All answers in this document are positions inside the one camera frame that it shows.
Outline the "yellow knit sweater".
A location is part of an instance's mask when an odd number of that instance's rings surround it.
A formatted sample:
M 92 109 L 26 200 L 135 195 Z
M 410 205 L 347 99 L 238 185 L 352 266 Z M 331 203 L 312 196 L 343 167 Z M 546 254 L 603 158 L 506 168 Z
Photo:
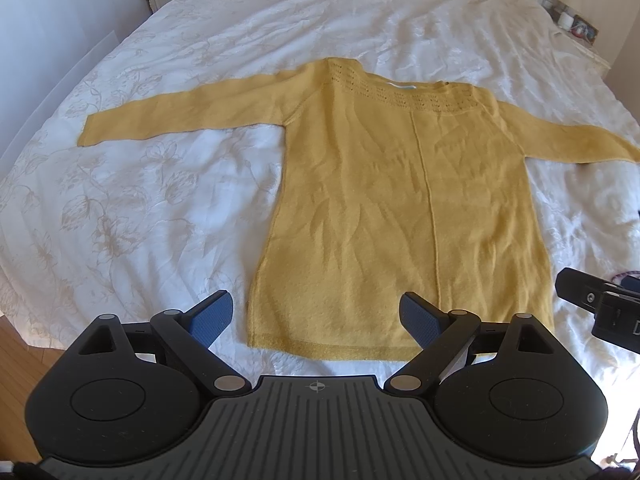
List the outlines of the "yellow knit sweater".
M 551 325 L 530 158 L 636 162 L 595 126 L 546 122 L 469 84 L 398 84 L 349 58 L 228 79 L 92 114 L 79 144 L 276 125 L 282 182 L 250 286 L 247 339 L 317 360 L 405 361 L 398 299 Z

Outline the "cream right nightstand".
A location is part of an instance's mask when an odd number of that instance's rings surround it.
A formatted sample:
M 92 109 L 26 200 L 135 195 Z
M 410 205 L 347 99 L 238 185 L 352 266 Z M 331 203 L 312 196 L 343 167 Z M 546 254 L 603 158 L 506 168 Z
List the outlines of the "cream right nightstand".
M 568 30 L 564 30 L 559 25 L 560 14 L 552 0 L 542 0 L 542 6 L 544 10 L 551 16 L 556 28 L 559 29 L 560 34 L 567 37 L 574 42 L 576 49 L 586 58 L 592 65 L 593 69 L 599 74 L 602 79 L 605 79 L 608 72 L 611 70 L 610 63 L 597 52 L 597 50 L 585 39 L 574 36 Z

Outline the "dark photo frame right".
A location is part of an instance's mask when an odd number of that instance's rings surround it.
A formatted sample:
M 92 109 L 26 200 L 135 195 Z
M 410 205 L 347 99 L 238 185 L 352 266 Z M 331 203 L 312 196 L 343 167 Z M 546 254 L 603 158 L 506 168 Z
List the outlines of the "dark photo frame right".
M 570 33 L 574 37 L 584 40 L 592 46 L 597 39 L 599 31 L 584 18 L 576 14 L 572 26 L 570 26 Z

